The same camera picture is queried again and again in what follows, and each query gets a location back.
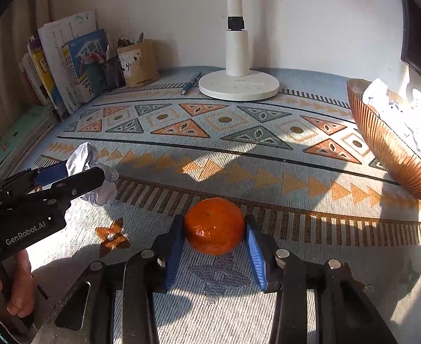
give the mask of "metal bolt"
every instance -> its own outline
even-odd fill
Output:
[[[165,267],[166,267],[166,260],[164,260],[164,259],[162,259],[162,258],[158,257],[158,264],[159,264],[159,266],[161,266],[162,268],[165,268]]]
[[[91,265],[89,265],[89,268],[92,271],[101,270],[102,267],[103,267],[103,265],[102,265],[102,263],[100,261],[94,261],[93,263],[91,263]]]
[[[285,248],[279,248],[276,251],[276,256],[279,257],[280,259],[285,259],[290,256],[290,252]]]
[[[144,259],[149,259],[154,256],[154,251],[152,249],[144,249],[140,254]]]
[[[332,269],[339,269],[341,267],[341,263],[338,260],[331,259],[328,261],[328,266]]]

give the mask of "crumpled tissue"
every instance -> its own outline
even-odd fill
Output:
[[[421,92],[413,89],[413,102],[400,105],[389,101],[387,85],[380,79],[363,92],[362,101],[376,110],[384,121],[421,158]]]
[[[102,186],[80,197],[83,200],[87,200],[95,207],[103,206],[110,200],[115,199],[117,193],[115,181],[118,180],[119,177],[116,169],[111,168],[106,164],[97,163],[98,155],[99,152],[97,151],[97,148],[89,142],[85,142],[78,146],[65,164],[69,175],[75,175],[93,167],[99,167],[103,170],[105,180]]]

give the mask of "human hand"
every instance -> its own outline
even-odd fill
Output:
[[[11,299],[8,301],[7,309],[10,314],[23,318],[32,313],[35,304],[36,283],[32,277],[32,267],[28,261],[28,253],[25,249],[16,255],[16,272],[11,289]]]

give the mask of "curtain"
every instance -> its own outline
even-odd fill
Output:
[[[0,18],[0,138],[30,106],[40,104],[19,62],[28,38],[49,21],[48,0],[14,0]]]

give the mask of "lamp base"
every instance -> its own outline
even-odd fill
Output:
[[[264,72],[250,70],[247,76],[234,77],[223,70],[201,77],[199,90],[206,96],[226,101],[257,101],[275,96],[279,82]]]

